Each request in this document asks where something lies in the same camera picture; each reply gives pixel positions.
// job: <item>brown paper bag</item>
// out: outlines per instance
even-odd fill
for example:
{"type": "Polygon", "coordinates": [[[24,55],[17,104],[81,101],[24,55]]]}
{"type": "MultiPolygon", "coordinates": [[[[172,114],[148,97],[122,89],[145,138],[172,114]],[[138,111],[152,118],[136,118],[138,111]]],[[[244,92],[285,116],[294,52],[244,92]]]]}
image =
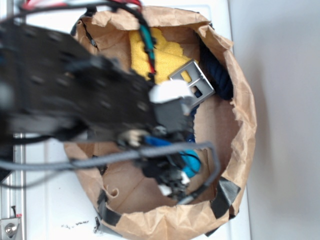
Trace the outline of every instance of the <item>brown paper bag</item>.
{"type": "MultiPolygon", "coordinates": [[[[203,102],[195,116],[198,143],[211,141],[221,161],[219,178],[198,199],[188,205],[163,196],[154,179],[145,178],[132,162],[108,166],[103,176],[98,169],[78,170],[77,176],[102,218],[102,223],[124,238],[133,240],[189,240],[208,233],[237,215],[251,167],[257,128],[252,91],[230,48],[233,43],[218,35],[202,15],[192,11],[147,6],[143,15],[151,27],[162,31],[167,41],[179,43],[183,54],[199,60],[199,39],[228,70],[233,83],[232,101],[214,95],[203,102]]],[[[118,58],[124,69],[131,65],[129,31],[137,20],[119,10],[82,17],[75,38],[93,54],[118,58]],[[94,47],[86,31],[96,42],[94,47]]],[[[87,159],[118,152],[112,142],[67,143],[70,158],[87,159]]],[[[206,149],[197,152],[201,174],[191,179],[195,190],[213,169],[206,149]]]]}

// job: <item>silver buckle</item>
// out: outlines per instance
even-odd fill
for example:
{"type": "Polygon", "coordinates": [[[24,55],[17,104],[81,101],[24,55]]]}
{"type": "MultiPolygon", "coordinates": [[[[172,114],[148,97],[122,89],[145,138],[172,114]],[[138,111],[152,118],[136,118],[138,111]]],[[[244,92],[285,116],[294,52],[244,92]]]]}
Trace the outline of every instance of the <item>silver buckle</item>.
{"type": "Polygon", "coordinates": [[[214,88],[211,86],[210,82],[201,71],[200,67],[194,60],[188,61],[185,65],[180,67],[178,70],[174,71],[169,75],[170,80],[183,80],[182,73],[186,71],[190,78],[191,82],[188,83],[189,88],[192,91],[193,87],[196,87],[200,92],[201,96],[196,97],[194,95],[194,99],[192,100],[191,107],[194,108],[195,106],[199,105],[206,99],[208,99],[211,95],[216,93],[214,88]]]}

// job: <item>black cable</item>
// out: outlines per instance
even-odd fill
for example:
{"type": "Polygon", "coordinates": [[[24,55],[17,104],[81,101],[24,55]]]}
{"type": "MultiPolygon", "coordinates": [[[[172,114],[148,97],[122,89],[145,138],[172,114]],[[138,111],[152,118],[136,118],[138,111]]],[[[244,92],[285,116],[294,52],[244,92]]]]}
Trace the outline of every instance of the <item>black cable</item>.
{"type": "Polygon", "coordinates": [[[41,178],[29,183],[28,185],[8,185],[3,182],[0,182],[0,187],[5,188],[5,189],[14,189],[14,190],[30,189],[30,188],[36,187],[36,186],[44,183],[45,181],[49,181],[51,179],[54,179],[55,177],[59,176],[62,173],[63,173],[62,171],[52,172],[50,175],[47,175],[45,177],[41,177],[41,178]]]}
{"type": "Polygon", "coordinates": [[[39,142],[46,141],[50,139],[51,136],[43,135],[36,137],[24,137],[24,138],[12,138],[5,140],[5,145],[26,145],[26,144],[36,144],[39,142]]]}

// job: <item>screw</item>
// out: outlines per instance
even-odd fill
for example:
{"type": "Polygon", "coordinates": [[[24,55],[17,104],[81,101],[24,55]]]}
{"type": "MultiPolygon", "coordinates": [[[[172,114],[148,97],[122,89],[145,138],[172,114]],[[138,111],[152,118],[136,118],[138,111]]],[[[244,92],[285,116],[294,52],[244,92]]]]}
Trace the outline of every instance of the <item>screw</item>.
{"type": "Polygon", "coordinates": [[[43,78],[41,78],[41,77],[39,77],[39,76],[31,76],[31,81],[32,82],[34,82],[35,84],[39,84],[39,85],[41,85],[41,84],[43,84],[44,82],[45,82],[45,80],[43,79],[43,78]]]}
{"type": "Polygon", "coordinates": [[[149,109],[148,105],[145,104],[145,103],[142,102],[142,101],[138,101],[137,107],[138,107],[139,109],[141,109],[142,111],[144,111],[144,112],[148,111],[148,109],[149,109]]]}
{"type": "Polygon", "coordinates": [[[5,226],[4,231],[5,233],[11,238],[13,235],[17,233],[17,226],[14,225],[13,223],[9,223],[7,226],[5,226]]]}
{"type": "Polygon", "coordinates": [[[56,82],[57,82],[59,85],[63,86],[63,87],[68,87],[68,86],[69,86],[69,83],[68,83],[65,79],[63,79],[63,78],[57,78],[57,79],[56,79],[56,82]]]}
{"type": "Polygon", "coordinates": [[[50,31],[50,32],[48,32],[48,36],[53,41],[56,41],[56,42],[62,41],[62,35],[59,32],[50,31]]]}
{"type": "Polygon", "coordinates": [[[103,81],[102,79],[98,79],[98,80],[96,81],[96,83],[97,83],[99,86],[103,87],[103,88],[105,88],[105,87],[107,86],[106,82],[103,81]]]}
{"type": "Polygon", "coordinates": [[[24,33],[27,37],[31,37],[31,38],[34,38],[37,35],[36,31],[31,27],[25,28],[24,33]]]}
{"type": "Polygon", "coordinates": [[[100,102],[100,104],[101,104],[104,108],[106,108],[106,109],[110,109],[110,108],[111,108],[111,104],[108,103],[108,102],[106,102],[106,101],[104,101],[104,100],[102,100],[102,101],[100,102]]]}

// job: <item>yellow towel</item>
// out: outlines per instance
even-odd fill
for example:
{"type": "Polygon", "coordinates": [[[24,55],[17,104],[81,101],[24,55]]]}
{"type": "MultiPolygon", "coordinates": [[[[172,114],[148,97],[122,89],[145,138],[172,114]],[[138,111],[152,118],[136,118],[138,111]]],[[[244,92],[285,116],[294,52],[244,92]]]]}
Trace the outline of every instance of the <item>yellow towel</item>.
{"type": "MultiPolygon", "coordinates": [[[[190,58],[183,55],[182,47],[172,41],[167,41],[162,32],[158,28],[151,28],[151,34],[156,38],[156,45],[154,49],[155,56],[155,83],[159,84],[169,80],[169,75],[182,65],[187,63],[190,58]]],[[[131,68],[139,75],[148,79],[150,67],[148,63],[148,56],[144,51],[144,44],[138,31],[129,32],[130,46],[131,46],[131,68]]],[[[191,81],[190,76],[185,71],[182,77],[188,83],[191,81]]]]}

